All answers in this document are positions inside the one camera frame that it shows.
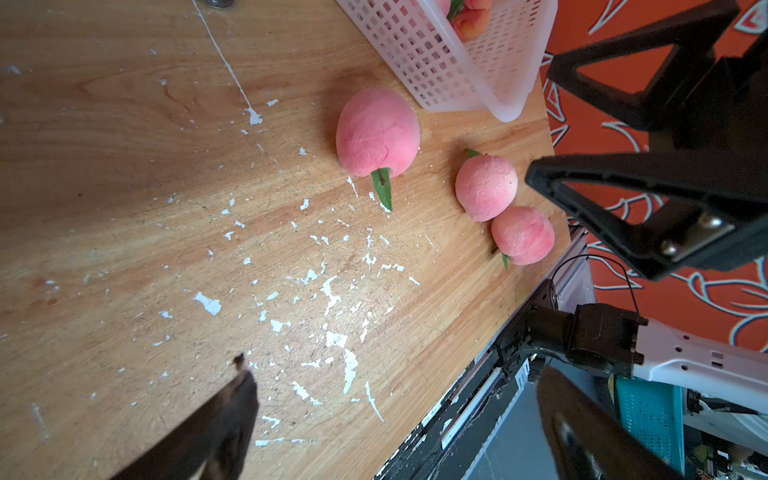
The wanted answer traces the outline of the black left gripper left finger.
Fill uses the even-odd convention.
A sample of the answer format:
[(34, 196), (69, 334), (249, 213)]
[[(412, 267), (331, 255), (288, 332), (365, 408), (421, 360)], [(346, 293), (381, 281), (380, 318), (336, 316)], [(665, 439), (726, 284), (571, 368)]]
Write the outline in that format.
[(236, 376), (115, 479), (237, 479), (258, 415), (258, 387), (245, 356)]

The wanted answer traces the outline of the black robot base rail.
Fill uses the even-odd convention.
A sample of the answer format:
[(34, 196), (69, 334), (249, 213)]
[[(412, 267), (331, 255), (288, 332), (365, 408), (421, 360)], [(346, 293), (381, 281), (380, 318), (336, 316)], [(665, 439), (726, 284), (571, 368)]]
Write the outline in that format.
[(377, 472), (377, 479), (463, 479), (527, 383), (530, 361), (512, 352), (526, 313), (534, 307), (563, 309), (557, 297), (585, 265), (563, 269), (564, 279), (546, 275), (504, 324), (484, 353), (470, 363), (426, 418)]

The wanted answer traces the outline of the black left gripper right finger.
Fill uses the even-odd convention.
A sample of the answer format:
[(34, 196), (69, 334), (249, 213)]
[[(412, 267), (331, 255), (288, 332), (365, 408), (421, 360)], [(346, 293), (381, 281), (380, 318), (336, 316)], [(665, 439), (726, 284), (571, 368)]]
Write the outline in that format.
[(560, 479), (679, 479), (560, 371), (543, 369), (536, 398)]

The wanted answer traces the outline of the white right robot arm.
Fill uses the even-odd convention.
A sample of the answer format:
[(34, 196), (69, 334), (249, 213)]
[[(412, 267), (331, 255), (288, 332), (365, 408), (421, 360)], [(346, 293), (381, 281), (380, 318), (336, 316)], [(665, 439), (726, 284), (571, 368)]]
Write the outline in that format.
[[(549, 78), (650, 135), (646, 153), (534, 161), (526, 183), (638, 275), (730, 271), (767, 252), (767, 39), (715, 46), (739, 16), (709, 1), (556, 55)], [(578, 308), (552, 339), (570, 362), (767, 409), (767, 357), (626, 310)]]

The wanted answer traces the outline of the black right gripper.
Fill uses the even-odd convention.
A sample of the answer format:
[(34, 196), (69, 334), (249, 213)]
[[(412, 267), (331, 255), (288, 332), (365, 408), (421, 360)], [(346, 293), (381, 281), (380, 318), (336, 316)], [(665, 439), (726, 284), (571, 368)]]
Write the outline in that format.
[[(739, 13), (735, 1), (707, 1), (560, 53), (548, 69), (548, 80), (636, 130), (675, 112), (649, 134), (653, 153), (543, 157), (525, 175), (647, 280), (682, 268), (728, 272), (767, 254), (767, 34), (715, 64)], [(577, 191), (587, 184), (652, 205), (629, 221)]]

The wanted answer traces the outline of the red orange peach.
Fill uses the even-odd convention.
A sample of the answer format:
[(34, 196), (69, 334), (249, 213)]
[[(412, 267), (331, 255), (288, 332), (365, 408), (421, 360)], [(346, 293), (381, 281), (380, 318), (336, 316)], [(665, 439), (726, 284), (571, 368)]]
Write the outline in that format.
[(446, 18), (457, 37), (468, 43), (477, 40), (490, 22), (492, 0), (451, 0)]

